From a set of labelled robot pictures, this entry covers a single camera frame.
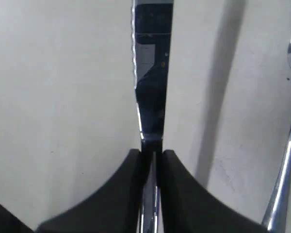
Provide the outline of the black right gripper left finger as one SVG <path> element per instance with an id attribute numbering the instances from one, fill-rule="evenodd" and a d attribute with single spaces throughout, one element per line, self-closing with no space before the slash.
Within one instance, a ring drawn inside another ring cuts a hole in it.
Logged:
<path id="1" fill-rule="evenodd" d="M 134 233 L 142 195 L 141 153 L 131 149 L 119 169 L 89 198 L 43 222 L 39 233 Z"/>

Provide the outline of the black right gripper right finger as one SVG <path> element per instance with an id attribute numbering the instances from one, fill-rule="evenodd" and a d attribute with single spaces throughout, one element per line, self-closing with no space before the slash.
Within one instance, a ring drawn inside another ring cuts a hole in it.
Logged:
<path id="1" fill-rule="evenodd" d="M 158 158 L 166 233 L 265 233 L 262 225 L 224 205 L 189 173 L 173 150 Z"/>

